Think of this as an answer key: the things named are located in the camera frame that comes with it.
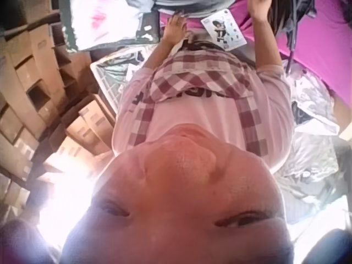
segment plaid scarf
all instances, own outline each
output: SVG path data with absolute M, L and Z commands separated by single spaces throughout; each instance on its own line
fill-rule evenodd
M 128 148 L 146 141 L 155 104 L 176 97 L 180 92 L 203 88 L 235 100 L 246 150 L 259 157 L 267 156 L 267 141 L 250 87 L 249 71 L 247 64 L 230 53 L 209 47 L 209 43 L 194 44 L 191 48 L 183 45 L 178 53 L 166 59 L 154 72 L 138 95 L 137 105 L 129 107 L 128 111 L 138 111 L 138 114 Z

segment magenta fabric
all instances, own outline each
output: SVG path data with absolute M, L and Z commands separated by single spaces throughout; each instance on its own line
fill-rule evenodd
M 339 0 L 316 0 L 317 17 L 303 18 L 299 24 L 294 59 L 317 74 L 346 103 L 352 105 L 352 31 L 344 21 Z M 253 39 L 247 0 L 237 0 L 230 8 L 243 35 Z M 161 22 L 170 15 L 161 13 Z M 201 19 L 188 19 L 188 28 L 203 28 Z M 278 37 L 280 51 L 289 55 L 285 35 Z

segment eye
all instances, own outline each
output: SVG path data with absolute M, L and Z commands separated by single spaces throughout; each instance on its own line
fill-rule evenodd
M 121 209 L 116 203 L 110 200 L 94 200 L 91 207 L 99 208 L 103 212 L 112 216 L 127 217 L 130 214 Z
M 215 223 L 217 227 L 243 227 L 268 219 L 269 216 L 263 212 L 244 212 L 236 216 L 219 220 Z

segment white paper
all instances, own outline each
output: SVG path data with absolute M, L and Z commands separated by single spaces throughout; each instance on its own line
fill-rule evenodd
M 213 42 L 226 51 L 246 45 L 247 41 L 228 9 L 221 10 L 201 20 Z

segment checkered fabric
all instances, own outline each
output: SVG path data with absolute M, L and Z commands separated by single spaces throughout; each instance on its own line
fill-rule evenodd
M 138 114 L 128 148 L 146 141 L 156 103 L 192 88 L 203 88 L 235 100 L 246 150 L 265 157 L 268 155 L 267 141 L 250 86 L 249 71 L 247 64 L 216 49 L 181 50 L 166 59 L 143 89 L 143 99 L 129 108 Z

